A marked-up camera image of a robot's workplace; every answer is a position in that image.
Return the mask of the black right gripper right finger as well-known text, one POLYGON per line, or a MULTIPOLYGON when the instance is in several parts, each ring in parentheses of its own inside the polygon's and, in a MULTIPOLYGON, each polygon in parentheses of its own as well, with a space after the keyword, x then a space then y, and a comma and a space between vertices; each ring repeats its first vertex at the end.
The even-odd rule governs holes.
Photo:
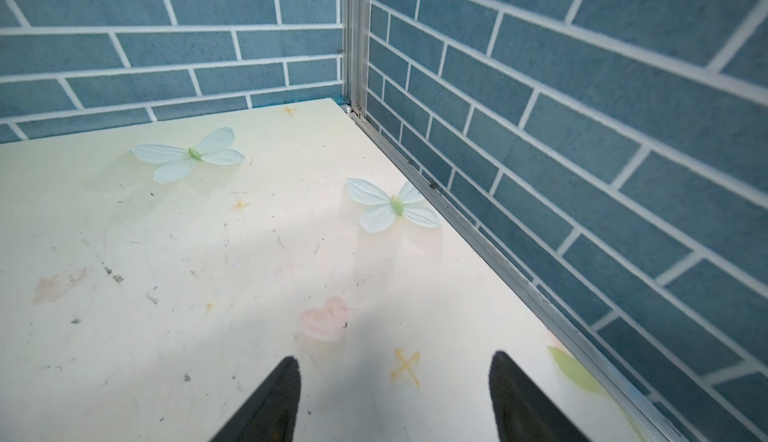
POLYGON ((589 441, 506 352, 494 353, 488 385, 501 442, 589 441))

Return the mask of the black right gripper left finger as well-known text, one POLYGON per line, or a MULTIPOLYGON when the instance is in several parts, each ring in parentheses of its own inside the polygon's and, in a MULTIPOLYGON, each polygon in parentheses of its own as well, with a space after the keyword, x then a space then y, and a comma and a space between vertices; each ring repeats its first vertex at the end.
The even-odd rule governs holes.
POLYGON ((291 442, 299 403, 298 360, 286 356, 212 437, 211 442, 291 442))

